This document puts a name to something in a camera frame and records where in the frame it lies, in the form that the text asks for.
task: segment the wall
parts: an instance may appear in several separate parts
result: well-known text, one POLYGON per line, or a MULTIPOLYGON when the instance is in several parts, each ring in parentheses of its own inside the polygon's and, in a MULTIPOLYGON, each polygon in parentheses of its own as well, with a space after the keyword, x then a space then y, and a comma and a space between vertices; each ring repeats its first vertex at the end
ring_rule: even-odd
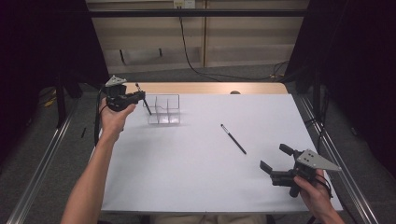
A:
MULTIPOLYGON (((90 9, 173 8, 173 1, 87 0, 87 4, 90 9)), ((307 0, 196 0, 197 8, 212 9, 305 9, 307 4, 307 0)), ((183 48, 178 18, 92 20, 103 51, 183 48)), ((303 18, 183 18, 183 26, 187 47, 198 48, 200 65, 219 66, 288 60, 302 21, 303 18), (241 48, 256 52, 248 57, 235 56, 234 52, 241 48)))

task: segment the black curtain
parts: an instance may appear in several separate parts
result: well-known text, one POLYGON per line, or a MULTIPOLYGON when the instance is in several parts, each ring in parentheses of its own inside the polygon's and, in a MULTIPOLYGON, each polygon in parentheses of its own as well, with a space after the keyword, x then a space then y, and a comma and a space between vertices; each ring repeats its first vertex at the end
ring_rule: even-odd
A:
POLYGON ((0 2, 0 162, 33 116, 38 93, 62 81, 72 97, 79 82, 99 87, 108 72, 84 0, 0 2))

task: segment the gray floor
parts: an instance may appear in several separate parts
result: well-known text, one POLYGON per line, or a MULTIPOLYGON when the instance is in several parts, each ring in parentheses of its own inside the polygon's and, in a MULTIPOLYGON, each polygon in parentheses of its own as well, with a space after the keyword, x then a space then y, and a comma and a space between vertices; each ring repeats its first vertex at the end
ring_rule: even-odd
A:
MULTIPOLYGON (((255 81, 254 79, 242 79, 235 77, 222 77, 219 74, 236 77, 266 78, 274 73, 274 65, 249 65, 200 68, 200 72, 216 74, 220 81, 255 81)), ((284 67, 279 69, 278 74, 284 72, 284 67)), ((207 77, 197 75, 189 68, 125 73, 119 74, 129 81, 213 81, 207 77)), ((277 81, 277 78, 267 78, 261 81, 277 81)), ((62 216, 67 196, 73 188, 75 181, 83 171, 93 148, 93 121, 95 111, 96 91, 81 84, 84 90, 83 96, 76 100, 66 96, 68 110, 76 106, 76 112, 71 118, 64 139, 54 154, 49 170, 35 194, 27 214, 22 216, 25 223, 57 223, 62 216)), ((295 92, 294 83, 288 83, 287 89, 293 94, 295 102, 301 112, 302 118, 308 120, 302 97, 311 97, 311 94, 299 95, 295 92)), ((13 209, 21 198, 23 191, 35 174, 35 169, 40 163, 47 146, 54 135, 57 122, 56 105, 44 107, 40 105, 33 116, 31 125, 21 136, 19 143, 8 156, 0 175, 0 223, 6 223, 13 209)), ((364 139, 354 135, 350 129, 351 124, 345 118, 336 102, 330 100, 326 130, 336 145, 342 159, 346 163, 349 172, 359 186, 361 193, 373 210, 378 223, 394 223, 396 214, 396 180, 382 167, 372 156, 364 139)), ((308 131, 314 143, 317 142, 318 134, 314 126, 309 126, 308 131)), ((335 192, 343 200, 346 208, 358 223, 363 223, 355 202, 349 196, 344 183, 339 175, 333 175, 335 192)), ((341 212, 346 223, 353 223, 350 215, 341 212)), ((276 215, 276 223, 306 223, 310 218, 308 213, 289 214, 286 216, 276 215)), ((103 214, 102 220, 112 223, 139 223, 135 216, 103 214)))

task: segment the marker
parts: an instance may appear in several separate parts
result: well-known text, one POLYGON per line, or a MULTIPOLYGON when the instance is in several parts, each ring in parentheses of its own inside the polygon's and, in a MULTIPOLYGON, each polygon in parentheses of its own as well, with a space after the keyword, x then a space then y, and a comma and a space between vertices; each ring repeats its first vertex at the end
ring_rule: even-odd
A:
POLYGON ((230 132, 228 132, 228 130, 224 127, 223 124, 221 124, 220 126, 221 126, 221 128, 224 129, 224 132, 226 132, 226 133, 228 134, 228 136, 230 136, 231 139, 233 139, 233 141, 236 143, 236 145, 237 145, 237 146, 242 150, 242 152, 245 153, 245 155, 246 155, 246 154, 247 154, 246 151, 245 151, 245 150, 241 147, 241 145, 239 145, 239 143, 233 138, 233 135, 232 135, 230 132))

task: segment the white table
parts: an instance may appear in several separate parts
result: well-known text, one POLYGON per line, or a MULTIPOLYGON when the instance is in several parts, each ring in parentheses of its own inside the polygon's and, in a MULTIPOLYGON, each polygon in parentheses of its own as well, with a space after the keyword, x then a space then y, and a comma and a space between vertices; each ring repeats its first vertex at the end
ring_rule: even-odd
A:
MULTIPOLYGON (((272 186, 260 160, 292 168, 278 149, 314 145, 288 94, 180 94, 178 125, 148 124, 139 104, 111 159, 105 212, 289 213, 306 211, 290 188, 272 186), (221 129, 223 123, 247 155, 221 129)), ((336 210, 342 206, 334 194, 336 210)))

